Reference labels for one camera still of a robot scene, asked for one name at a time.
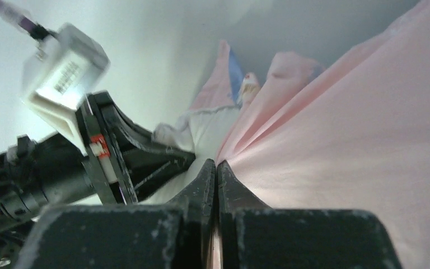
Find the pink and blue pillowcase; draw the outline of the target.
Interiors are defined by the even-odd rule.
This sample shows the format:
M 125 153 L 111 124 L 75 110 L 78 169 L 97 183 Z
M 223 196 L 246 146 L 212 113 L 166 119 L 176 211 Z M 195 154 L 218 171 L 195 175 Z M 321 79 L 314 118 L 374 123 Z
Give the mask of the pink and blue pillowcase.
M 216 163 L 272 207 L 370 211 L 404 268 L 430 268 L 430 1 L 306 84 L 309 63 L 275 55 Z

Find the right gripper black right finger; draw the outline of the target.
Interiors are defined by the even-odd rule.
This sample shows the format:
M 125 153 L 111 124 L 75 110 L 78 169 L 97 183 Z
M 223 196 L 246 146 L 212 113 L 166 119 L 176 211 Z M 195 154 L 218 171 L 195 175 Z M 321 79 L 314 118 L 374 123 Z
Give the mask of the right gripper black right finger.
M 269 207 L 217 166 L 222 268 L 401 268 L 381 221 L 364 210 Z

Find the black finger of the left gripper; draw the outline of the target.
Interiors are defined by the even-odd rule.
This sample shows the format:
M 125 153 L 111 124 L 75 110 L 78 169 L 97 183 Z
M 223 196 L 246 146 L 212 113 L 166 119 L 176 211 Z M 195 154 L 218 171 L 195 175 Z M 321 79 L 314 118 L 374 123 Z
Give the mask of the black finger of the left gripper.
M 195 160 L 190 152 L 153 154 L 126 152 L 123 160 L 128 169 L 137 201 L 142 202 L 173 177 L 187 171 Z

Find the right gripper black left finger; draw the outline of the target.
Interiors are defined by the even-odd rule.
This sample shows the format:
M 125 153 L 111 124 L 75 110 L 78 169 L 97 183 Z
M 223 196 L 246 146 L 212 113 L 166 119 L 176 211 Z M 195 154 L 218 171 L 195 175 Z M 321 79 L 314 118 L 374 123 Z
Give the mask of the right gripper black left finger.
M 162 205 L 53 207 L 41 215 L 16 268 L 211 268 L 216 167 Z

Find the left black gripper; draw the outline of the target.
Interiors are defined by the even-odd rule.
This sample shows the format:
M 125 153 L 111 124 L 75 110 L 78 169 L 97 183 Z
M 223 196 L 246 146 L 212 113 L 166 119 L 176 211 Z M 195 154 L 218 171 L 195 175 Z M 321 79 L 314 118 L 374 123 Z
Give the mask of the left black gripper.
M 109 93 L 89 94 L 76 111 L 79 150 L 56 133 L 35 142 L 21 136 L 0 153 L 0 268 L 10 268 L 46 206 L 67 205 L 93 194 L 102 203 L 137 202 L 131 175 L 187 171 L 195 154 L 152 140 Z

